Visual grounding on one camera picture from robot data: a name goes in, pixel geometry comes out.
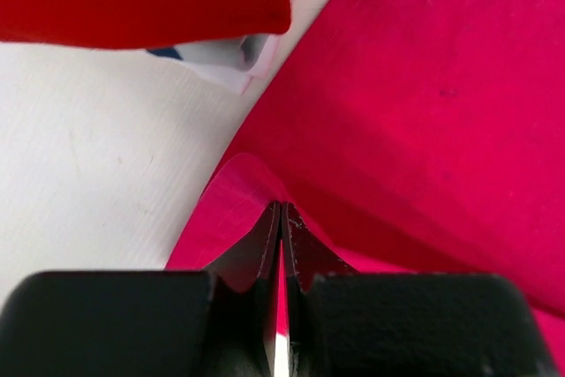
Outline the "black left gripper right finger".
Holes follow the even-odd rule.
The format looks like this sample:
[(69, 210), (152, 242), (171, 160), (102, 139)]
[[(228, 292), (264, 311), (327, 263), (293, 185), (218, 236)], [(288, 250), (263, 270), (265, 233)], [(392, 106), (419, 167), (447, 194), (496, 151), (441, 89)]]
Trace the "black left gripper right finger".
[(281, 207), (293, 376), (555, 376), (523, 295), (485, 274), (362, 273)]

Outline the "crimson pink t-shirt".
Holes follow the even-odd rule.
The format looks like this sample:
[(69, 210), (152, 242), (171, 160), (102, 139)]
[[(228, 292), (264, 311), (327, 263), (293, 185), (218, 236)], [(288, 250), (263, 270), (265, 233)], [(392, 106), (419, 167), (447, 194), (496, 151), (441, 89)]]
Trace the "crimson pink t-shirt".
[(290, 201), (369, 272), (487, 272), (564, 361), (564, 0), (329, 0), (169, 257), (206, 266)]

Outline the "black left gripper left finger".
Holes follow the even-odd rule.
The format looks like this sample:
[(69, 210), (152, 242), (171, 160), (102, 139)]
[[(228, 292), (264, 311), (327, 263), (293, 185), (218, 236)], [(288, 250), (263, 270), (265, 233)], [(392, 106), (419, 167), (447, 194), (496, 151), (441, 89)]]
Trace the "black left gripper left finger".
[(45, 271), (1, 312), (4, 376), (270, 376), (281, 206), (196, 271)]

